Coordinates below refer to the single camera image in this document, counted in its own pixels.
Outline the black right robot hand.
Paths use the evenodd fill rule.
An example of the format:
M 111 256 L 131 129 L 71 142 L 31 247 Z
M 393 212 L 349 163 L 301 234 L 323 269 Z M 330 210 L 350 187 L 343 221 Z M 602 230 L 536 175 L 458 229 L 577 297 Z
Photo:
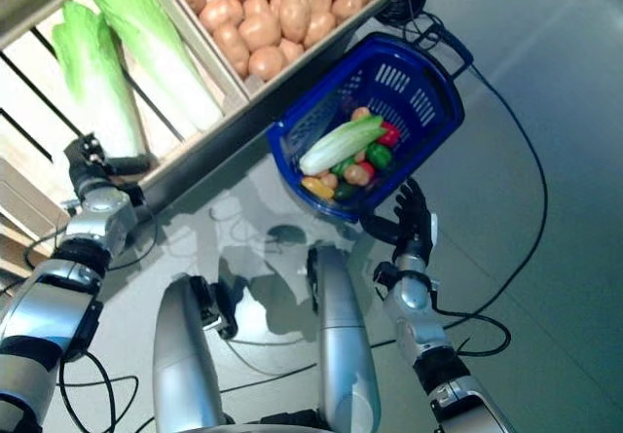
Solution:
M 413 178 L 408 178 L 400 186 L 395 199 L 393 212 L 398 222 L 374 212 L 362 214 L 359 222 L 368 235 L 394 247 L 392 262 L 408 254 L 422 259 L 427 265 L 433 249 L 432 215 L 420 185 Z

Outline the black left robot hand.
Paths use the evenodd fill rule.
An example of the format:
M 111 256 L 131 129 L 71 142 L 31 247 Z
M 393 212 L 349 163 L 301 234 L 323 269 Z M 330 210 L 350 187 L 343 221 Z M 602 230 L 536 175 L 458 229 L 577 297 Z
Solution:
M 102 188 L 115 188 L 125 193 L 135 189 L 135 182 L 115 183 L 113 179 L 147 173 L 152 160 L 147 154 L 110 157 L 93 133 L 70 142 L 64 154 L 69 161 L 69 178 L 79 199 Z

